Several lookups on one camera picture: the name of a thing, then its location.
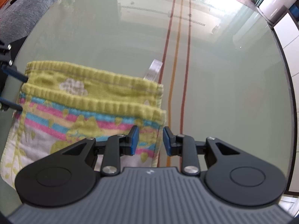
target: towel tag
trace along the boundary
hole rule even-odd
[[[154,59],[143,79],[154,81],[162,67],[162,64],[163,63],[161,61]]]

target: gray gripper base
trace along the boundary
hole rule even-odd
[[[125,168],[102,178],[74,204],[56,209],[22,205],[9,216],[13,224],[285,224],[291,219],[278,205],[256,210],[226,205],[176,167]]]

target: towel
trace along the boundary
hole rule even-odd
[[[86,137],[105,141],[139,126],[134,156],[121,166],[156,167],[166,113],[160,109],[163,86],[68,62],[27,64],[28,82],[18,97],[0,163],[1,177],[14,187],[16,174],[28,164]],[[102,156],[95,170],[100,170]]]

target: glass tabletop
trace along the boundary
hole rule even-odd
[[[164,63],[161,107],[175,134],[220,138],[288,174],[294,117],[285,64],[265,19],[237,0],[57,0],[15,65],[67,61],[143,78],[154,59]],[[15,101],[19,86],[8,78],[3,97]],[[2,149],[11,115],[1,115]],[[0,191],[19,203],[10,186]],[[12,207],[2,201],[0,209]]]

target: logo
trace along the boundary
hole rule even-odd
[[[154,172],[155,172],[154,170],[150,169],[150,170],[147,171],[147,174],[152,175]]]

